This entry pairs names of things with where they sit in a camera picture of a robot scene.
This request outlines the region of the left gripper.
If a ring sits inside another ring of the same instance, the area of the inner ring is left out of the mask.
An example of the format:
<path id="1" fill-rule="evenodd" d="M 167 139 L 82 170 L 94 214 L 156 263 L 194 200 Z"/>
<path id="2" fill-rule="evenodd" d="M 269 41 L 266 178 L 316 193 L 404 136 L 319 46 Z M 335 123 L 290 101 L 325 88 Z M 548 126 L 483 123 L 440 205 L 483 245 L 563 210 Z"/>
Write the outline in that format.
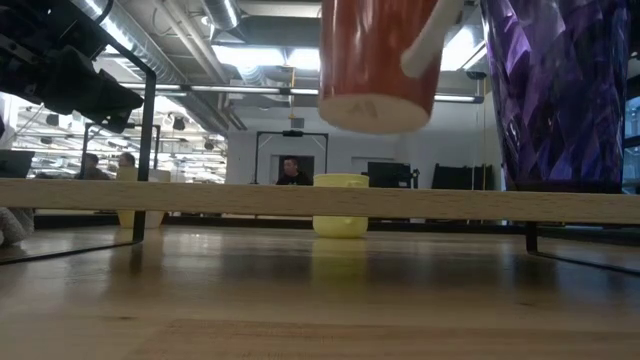
<path id="1" fill-rule="evenodd" d="M 71 47 L 42 59 L 16 44 L 0 45 L 0 92 L 58 113 L 79 112 L 93 121 L 105 121 L 103 127 L 114 133 L 122 133 L 132 111 L 144 103 L 138 93 L 105 70 L 97 72 Z"/>

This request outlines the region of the orange-yellow mug white handle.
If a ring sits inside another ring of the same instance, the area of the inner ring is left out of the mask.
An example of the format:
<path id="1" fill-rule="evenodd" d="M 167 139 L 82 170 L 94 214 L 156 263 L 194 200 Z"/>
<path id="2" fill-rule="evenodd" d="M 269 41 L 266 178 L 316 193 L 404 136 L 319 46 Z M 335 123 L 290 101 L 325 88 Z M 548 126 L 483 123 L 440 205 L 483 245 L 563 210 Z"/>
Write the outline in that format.
<path id="1" fill-rule="evenodd" d="M 138 169 L 135 167 L 119 168 L 116 175 L 117 181 L 136 181 L 138 178 Z M 170 182 L 171 174 L 165 170 L 149 170 L 150 182 Z M 129 210 L 117 210 L 119 224 L 124 229 L 132 229 L 134 225 L 135 212 Z M 147 211 L 145 219 L 146 229 L 159 228 L 165 213 L 162 211 Z"/>

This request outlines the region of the pale yellow small mug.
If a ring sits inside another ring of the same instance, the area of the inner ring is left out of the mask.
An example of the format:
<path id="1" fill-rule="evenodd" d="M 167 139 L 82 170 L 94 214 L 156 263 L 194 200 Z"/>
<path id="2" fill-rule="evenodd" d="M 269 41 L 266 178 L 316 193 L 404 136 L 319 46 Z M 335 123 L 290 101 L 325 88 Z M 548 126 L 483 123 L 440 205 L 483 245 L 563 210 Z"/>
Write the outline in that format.
<path id="1" fill-rule="evenodd" d="M 357 174 L 320 174 L 314 176 L 315 187 L 368 188 L 369 177 Z M 360 238 L 368 230 L 367 217 L 313 216 L 315 233 L 325 238 Z"/>

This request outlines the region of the red mug white handle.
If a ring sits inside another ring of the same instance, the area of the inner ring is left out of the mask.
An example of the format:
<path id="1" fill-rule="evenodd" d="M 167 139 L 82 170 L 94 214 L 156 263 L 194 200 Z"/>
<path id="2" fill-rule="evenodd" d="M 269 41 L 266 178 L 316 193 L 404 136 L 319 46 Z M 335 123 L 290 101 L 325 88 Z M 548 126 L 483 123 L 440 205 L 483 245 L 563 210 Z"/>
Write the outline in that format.
<path id="1" fill-rule="evenodd" d="M 322 0 L 318 112 L 342 130 L 429 123 L 444 40 L 464 0 Z"/>

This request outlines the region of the purple faceted cup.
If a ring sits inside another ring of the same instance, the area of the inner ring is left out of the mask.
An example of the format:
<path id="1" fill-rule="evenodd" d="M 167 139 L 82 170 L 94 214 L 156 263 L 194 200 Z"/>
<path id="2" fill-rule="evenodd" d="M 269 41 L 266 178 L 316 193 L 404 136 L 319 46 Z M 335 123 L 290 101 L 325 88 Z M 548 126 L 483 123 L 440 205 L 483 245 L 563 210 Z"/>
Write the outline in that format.
<path id="1" fill-rule="evenodd" d="M 511 191 L 620 192 L 630 0 L 481 0 Z"/>

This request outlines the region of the ceiling light tube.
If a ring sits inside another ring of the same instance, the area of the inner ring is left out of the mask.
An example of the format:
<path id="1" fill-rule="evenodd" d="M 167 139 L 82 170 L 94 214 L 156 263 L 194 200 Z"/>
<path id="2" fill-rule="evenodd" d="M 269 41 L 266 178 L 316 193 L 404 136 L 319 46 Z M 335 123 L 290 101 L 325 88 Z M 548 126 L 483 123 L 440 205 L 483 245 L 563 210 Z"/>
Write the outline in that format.
<path id="1" fill-rule="evenodd" d="M 233 93 L 233 94 L 256 94 L 256 95 L 284 95 L 284 96 L 316 96 L 318 89 L 312 88 L 290 88 L 290 87 L 254 87 L 254 86 L 233 86 L 233 85 L 176 85 L 159 84 L 156 89 L 164 92 L 211 92 L 211 93 Z"/>
<path id="2" fill-rule="evenodd" d="M 469 95 L 436 94 L 434 96 L 434 101 L 444 102 L 444 103 L 482 104 L 484 102 L 484 97 L 469 96 Z"/>

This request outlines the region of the dark monitor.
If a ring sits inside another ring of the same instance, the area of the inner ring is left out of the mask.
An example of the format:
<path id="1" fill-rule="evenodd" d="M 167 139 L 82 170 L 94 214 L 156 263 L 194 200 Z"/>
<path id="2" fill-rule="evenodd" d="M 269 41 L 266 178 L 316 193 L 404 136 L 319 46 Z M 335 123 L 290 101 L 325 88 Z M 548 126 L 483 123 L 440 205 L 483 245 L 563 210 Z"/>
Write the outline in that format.
<path id="1" fill-rule="evenodd" d="M 35 153 L 26 150 L 0 150 L 0 178 L 26 178 Z"/>

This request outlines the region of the ceiling light panel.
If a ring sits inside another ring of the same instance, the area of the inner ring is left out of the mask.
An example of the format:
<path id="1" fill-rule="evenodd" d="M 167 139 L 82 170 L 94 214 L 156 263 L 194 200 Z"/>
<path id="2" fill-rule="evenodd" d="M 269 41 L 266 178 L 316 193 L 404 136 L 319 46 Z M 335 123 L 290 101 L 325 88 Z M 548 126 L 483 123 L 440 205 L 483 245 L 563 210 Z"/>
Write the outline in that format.
<path id="1" fill-rule="evenodd" d="M 318 71 L 321 60 L 314 48 L 285 49 L 279 47 L 249 47 L 213 45 L 218 60 L 243 69 L 262 66 L 289 66 L 302 70 Z"/>

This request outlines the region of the grey cloth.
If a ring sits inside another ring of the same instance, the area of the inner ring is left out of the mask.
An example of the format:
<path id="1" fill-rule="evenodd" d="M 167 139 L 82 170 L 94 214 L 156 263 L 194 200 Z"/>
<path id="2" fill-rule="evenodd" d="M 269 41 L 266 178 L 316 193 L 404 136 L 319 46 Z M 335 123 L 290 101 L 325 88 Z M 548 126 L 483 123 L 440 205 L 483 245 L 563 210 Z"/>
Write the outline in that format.
<path id="1" fill-rule="evenodd" d="M 13 245 L 34 231 L 34 212 L 29 208 L 0 207 L 0 247 Z"/>

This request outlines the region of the black monitor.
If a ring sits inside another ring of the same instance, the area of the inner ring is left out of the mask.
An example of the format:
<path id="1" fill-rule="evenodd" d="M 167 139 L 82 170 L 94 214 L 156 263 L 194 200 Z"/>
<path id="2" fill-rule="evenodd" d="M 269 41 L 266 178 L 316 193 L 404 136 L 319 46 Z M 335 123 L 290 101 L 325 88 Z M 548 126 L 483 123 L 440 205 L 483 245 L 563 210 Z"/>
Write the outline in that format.
<path id="1" fill-rule="evenodd" d="M 418 169 L 406 163 L 369 162 L 367 176 L 369 186 L 375 188 L 414 189 L 418 187 Z"/>

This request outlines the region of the black panels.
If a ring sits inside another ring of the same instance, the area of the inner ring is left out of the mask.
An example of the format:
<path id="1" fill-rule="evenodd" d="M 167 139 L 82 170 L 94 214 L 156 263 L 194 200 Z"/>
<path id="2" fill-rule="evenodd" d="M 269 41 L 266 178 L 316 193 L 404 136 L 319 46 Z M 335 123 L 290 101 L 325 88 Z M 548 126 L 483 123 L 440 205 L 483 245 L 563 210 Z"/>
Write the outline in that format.
<path id="1" fill-rule="evenodd" d="M 435 165 L 432 189 L 494 190 L 492 165 L 450 167 Z"/>

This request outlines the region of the black stand frame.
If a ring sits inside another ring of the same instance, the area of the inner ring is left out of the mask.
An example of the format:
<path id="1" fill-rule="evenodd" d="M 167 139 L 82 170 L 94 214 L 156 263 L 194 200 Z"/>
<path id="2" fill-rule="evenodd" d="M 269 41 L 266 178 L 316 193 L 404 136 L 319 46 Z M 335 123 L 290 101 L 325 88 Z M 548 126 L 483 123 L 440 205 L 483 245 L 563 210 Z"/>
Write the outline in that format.
<path id="1" fill-rule="evenodd" d="M 324 173 L 328 172 L 328 160 L 329 160 L 329 134 L 328 133 L 318 133 L 318 132 L 303 132 L 301 130 L 283 130 L 280 132 L 277 131 L 257 131 L 255 137 L 255 149 L 254 149 L 254 169 L 253 169 L 253 178 L 250 184 L 259 184 L 258 181 L 258 170 L 259 170 L 259 151 L 261 149 L 260 137 L 262 135 L 279 135 L 282 137 L 323 137 L 325 140 L 324 145 Z"/>
<path id="2" fill-rule="evenodd" d="M 84 176 L 84 172 L 85 172 L 85 167 L 86 167 L 86 159 L 85 159 L 85 155 L 87 153 L 87 149 L 88 149 L 88 144 L 90 141 L 90 129 L 92 127 L 96 127 L 98 126 L 95 123 L 87 123 L 85 124 L 85 128 L 84 128 L 84 134 L 83 134 L 83 146 L 82 146 L 82 153 L 81 153 L 81 165 L 80 165 L 80 171 L 78 173 L 79 178 L 82 178 Z M 141 124 L 135 124 L 135 123 L 126 123 L 124 125 L 124 130 L 125 129 L 134 129 L 134 128 L 141 128 L 142 125 Z M 154 153 L 153 153 L 153 169 L 156 170 L 158 168 L 158 154 L 159 154 L 159 149 L 160 149 L 160 136 L 161 136 L 161 126 L 160 125 L 152 125 L 152 128 L 155 130 L 155 147 L 154 147 Z"/>

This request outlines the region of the large silver air duct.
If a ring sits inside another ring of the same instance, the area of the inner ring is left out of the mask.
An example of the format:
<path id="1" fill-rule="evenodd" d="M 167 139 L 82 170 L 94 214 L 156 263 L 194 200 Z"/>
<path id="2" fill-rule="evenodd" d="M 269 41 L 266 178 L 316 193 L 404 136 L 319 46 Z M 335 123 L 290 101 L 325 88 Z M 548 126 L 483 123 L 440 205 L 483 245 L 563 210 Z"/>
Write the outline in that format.
<path id="1" fill-rule="evenodd" d="M 184 74 L 117 1 L 101 26 L 155 71 L 157 90 L 160 90 L 161 84 L 187 83 Z M 186 96 L 179 97 L 177 102 L 206 131 L 226 134 L 230 129 L 245 130 L 244 124 L 234 113 L 214 105 L 217 97 L 218 94 L 214 93 L 213 100 L 206 100 L 204 93 L 188 92 Z"/>

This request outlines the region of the round silver duct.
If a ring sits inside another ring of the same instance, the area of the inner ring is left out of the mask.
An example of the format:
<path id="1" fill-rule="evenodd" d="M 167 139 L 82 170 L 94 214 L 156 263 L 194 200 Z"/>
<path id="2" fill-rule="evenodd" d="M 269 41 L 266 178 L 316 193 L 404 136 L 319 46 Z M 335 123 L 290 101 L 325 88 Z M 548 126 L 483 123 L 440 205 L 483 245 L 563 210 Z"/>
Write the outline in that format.
<path id="1" fill-rule="evenodd" d="M 230 30 L 241 21 L 241 10 L 236 0 L 201 0 L 211 24 L 219 30 Z"/>

